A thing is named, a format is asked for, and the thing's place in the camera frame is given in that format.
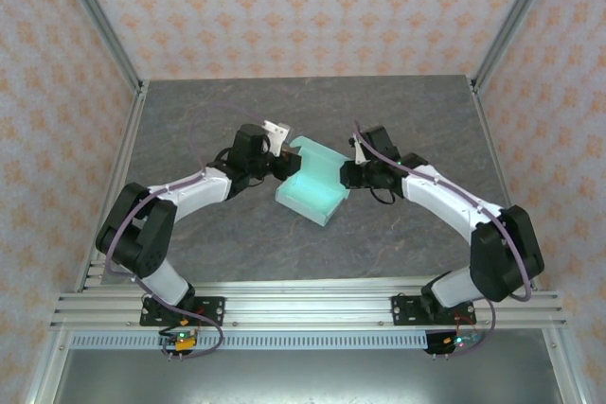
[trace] orange patterned wall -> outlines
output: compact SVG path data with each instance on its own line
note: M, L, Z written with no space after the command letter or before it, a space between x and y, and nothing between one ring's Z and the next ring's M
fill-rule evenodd
M541 281L565 292L604 397L606 0L537 0L482 101L512 199L536 225Z
M132 93L78 0L0 0L0 29L0 401L21 403Z
M473 76L513 0L100 0L140 77Z

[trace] black mounting plate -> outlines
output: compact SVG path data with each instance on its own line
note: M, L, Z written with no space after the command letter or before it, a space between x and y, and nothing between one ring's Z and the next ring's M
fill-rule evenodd
M400 294L391 297L391 315L394 325L456 325L456 314L476 323L475 308L472 302L461 303L449 308L448 311L436 313L432 319L421 306L419 295ZM465 319L459 319L458 322L460 325L470 324Z
M193 310L191 312L201 311L200 315L223 325L223 315L225 314L224 297L194 297ZM141 326L175 326L184 319L184 316L170 311L156 302L151 297L143 299L143 308L141 309ZM209 323L201 322L202 326L210 326Z

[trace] perforated metal strip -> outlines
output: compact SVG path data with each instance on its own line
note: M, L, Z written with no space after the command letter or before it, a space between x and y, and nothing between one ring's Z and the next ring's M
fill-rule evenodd
M217 335L201 333L197 349L206 349ZM149 331L77 331L70 348L77 350L155 350L161 337ZM226 332L224 350L349 350L427 348L424 331L256 331Z

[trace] patterned wallpaper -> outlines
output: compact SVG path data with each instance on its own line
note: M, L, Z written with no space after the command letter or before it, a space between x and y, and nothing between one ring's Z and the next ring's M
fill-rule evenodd
M537 0L482 101L512 199L536 225L541 282L565 292L603 399L606 0Z
M100 0L144 79L466 74L514 0Z
M132 94L78 0L0 0L0 401L21 403Z

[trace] gray stone surface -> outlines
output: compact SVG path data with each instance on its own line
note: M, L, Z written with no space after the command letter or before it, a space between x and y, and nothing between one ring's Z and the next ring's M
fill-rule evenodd
M353 119L382 124L402 154L414 151L477 196L504 203L463 76L152 82L127 181L162 184L194 172L187 129L207 102L242 106L347 156ZM197 150L210 161L247 121L206 108ZM268 178L179 221L169 248L176 270L201 282L425 275L468 263L465 241L413 203L384 206L352 191L323 228L278 204L277 186Z

